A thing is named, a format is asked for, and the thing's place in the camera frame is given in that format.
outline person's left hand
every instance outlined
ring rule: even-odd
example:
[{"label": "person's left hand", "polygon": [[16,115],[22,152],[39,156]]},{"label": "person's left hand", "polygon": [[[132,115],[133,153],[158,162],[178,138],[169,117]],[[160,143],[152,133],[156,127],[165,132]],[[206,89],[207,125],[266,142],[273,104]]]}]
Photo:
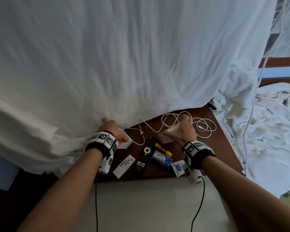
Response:
[{"label": "person's left hand", "polygon": [[103,125],[99,127],[98,132],[104,130],[110,131],[117,140],[123,140],[124,142],[129,141],[129,137],[127,136],[127,134],[125,134],[118,128],[116,121],[114,120],[108,121],[107,119],[103,118],[102,123]]}]

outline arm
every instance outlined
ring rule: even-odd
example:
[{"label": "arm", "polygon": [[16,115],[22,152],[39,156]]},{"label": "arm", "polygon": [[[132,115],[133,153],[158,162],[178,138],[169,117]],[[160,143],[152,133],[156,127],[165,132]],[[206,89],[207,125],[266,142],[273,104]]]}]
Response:
[{"label": "arm", "polygon": [[[108,130],[116,139],[128,141],[115,121],[107,121],[99,131]],[[18,228],[27,231],[73,231],[78,213],[88,197],[90,188],[102,160],[102,153],[93,148],[87,150],[78,161],[42,197]]]},{"label": "arm", "polygon": [[[181,146],[196,140],[192,119],[187,115],[181,117],[177,130],[164,134]],[[290,231],[290,208],[274,195],[215,157],[206,157],[201,167],[226,202],[234,205],[250,222],[275,231]]]}]

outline person's right arm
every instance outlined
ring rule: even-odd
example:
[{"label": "person's right arm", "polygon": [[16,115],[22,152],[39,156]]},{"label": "person's right arm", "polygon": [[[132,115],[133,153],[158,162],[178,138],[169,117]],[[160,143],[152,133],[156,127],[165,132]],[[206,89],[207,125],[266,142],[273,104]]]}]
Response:
[{"label": "person's right arm", "polygon": [[[182,147],[196,140],[192,119],[187,115],[181,117],[177,130],[164,134]],[[206,157],[201,167],[226,202],[236,206],[247,219],[261,222],[261,227],[271,231],[290,231],[290,208],[274,195],[215,157]]]}]

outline remote control button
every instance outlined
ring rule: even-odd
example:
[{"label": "remote control button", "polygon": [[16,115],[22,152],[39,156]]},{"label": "remote control button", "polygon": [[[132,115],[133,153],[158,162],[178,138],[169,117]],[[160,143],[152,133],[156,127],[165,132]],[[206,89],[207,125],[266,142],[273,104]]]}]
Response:
[{"label": "remote control button", "polygon": [[151,151],[151,150],[150,150],[149,147],[145,147],[145,148],[144,148],[144,152],[145,152],[146,154],[150,153],[150,151]]}]

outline yellow cap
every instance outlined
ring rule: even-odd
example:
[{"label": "yellow cap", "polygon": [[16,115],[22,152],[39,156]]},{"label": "yellow cap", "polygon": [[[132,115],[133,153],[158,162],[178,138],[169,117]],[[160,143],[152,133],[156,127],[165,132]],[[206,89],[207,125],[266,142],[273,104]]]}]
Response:
[{"label": "yellow cap", "polygon": [[171,156],[172,156],[172,153],[169,152],[169,151],[167,151],[165,154],[166,154],[168,157],[171,157]]}]

